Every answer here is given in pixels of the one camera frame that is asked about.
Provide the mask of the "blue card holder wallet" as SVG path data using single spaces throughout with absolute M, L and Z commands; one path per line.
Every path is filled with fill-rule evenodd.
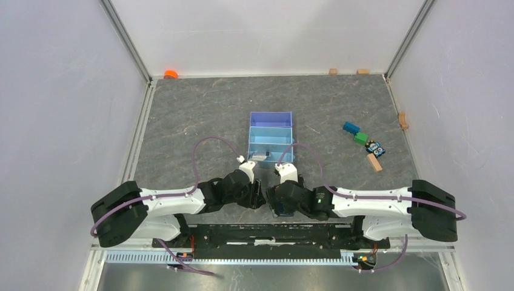
M 292 217 L 292 216 L 294 216 L 294 213 L 287 212 L 286 209 L 284 208 L 283 204 L 280 203 L 280 202 L 278 202 L 276 204 L 275 213 L 276 213 L 277 216 L 283 216 L 283 217 Z

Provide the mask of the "blue purple three-bin tray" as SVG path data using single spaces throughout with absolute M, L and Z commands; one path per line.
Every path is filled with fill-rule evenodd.
M 295 156 L 289 147 L 293 138 L 292 112 L 251 112 L 247 159 L 261 168 L 273 168 L 277 162 L 293 163 Z M 263 161 L 252 159 L 256 152 L 270 152 Z

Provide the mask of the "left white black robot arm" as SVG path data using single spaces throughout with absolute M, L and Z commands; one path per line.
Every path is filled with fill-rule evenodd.
M 265 204 L 260 180 L 235 170 L 186 189 L 152 190 L 126 181 L 91 206 L 90 234 L 104 248 L 130 238 L 161 239 L 183 247 L 190 241 L 185 214 L 217 212 L 228 204 L 260 208 Z

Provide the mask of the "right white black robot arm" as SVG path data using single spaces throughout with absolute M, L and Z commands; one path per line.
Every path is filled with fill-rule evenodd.
M 455 197 L 421 179 L 408 187 L 370 191 L 334 186 L 309 190 L 300 182 L 286 181 L 266 194 L 277 215 L 299 212 L 318 221 L 353 218 L 350 240 L 357 247 L 404 235 L 445 243 L 458 239 Z

